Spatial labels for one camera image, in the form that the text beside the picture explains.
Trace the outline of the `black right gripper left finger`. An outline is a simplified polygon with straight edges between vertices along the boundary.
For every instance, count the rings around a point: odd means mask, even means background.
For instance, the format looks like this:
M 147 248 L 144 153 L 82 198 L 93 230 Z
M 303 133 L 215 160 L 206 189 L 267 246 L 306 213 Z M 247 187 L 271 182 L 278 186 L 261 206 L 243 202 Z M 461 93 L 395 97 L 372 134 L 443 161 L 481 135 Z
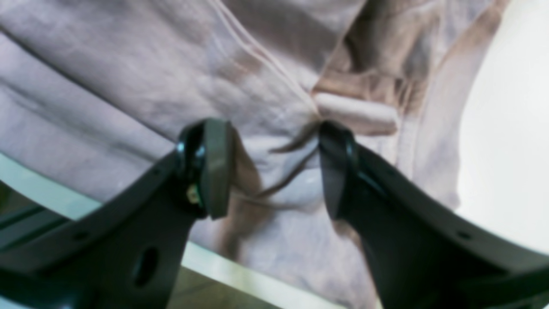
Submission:
M 1 215 L 4 306 L 164 309 L 194 223 L 228 213 L 234 140 L 229 121 L 207 118 L 82 219 L 35 202 Z

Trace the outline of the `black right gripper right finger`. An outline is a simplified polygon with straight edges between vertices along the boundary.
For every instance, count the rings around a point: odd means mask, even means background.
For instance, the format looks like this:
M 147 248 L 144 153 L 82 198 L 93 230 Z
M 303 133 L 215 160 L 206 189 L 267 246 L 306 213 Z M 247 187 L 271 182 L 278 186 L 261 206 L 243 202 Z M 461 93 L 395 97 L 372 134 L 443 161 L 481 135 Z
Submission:
M 318 142 L 328 214 L 358 233 L 382 307 L 547 307 L 547 255 L 453 213 L 335 121 Z

